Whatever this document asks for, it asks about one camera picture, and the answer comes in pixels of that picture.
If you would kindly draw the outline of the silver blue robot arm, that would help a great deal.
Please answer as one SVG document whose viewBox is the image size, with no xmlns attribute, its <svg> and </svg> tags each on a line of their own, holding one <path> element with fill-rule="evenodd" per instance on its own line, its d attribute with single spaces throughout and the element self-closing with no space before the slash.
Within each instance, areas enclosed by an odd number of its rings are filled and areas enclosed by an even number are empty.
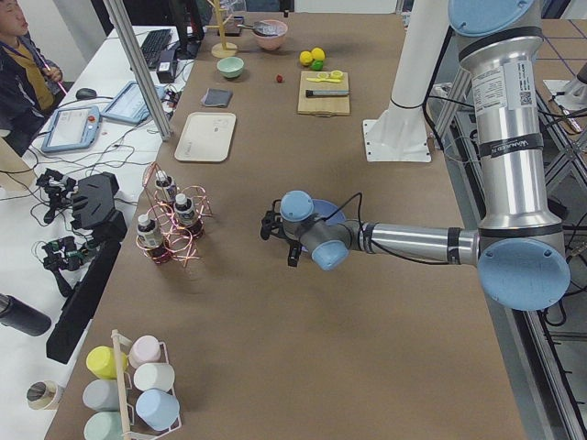
<svg viewBox="0 0 587 440">
<path fill-rule="evenodd" d="M 456 34 L 470 74 L 478 130 L 485 214 L 471 231 L 367 223 L 329 224 L 306 192 L 291 191 L 262 218 L 263 239 L 278 237 L 295 265 L 302 251 L 323 270 L 352 250 L 424 264 L 470 264 L 484 292 L 500 304 L 537 311 L 570 284 L 561 220 L 550 212 L 542 161 L 533 59 L 542 43 L 537 1 L 418 1 L 387 111 L 369 124 L 375 160 L 412 160 L 415 108 L 426 96 L 442 38 Z"/>
</svg>

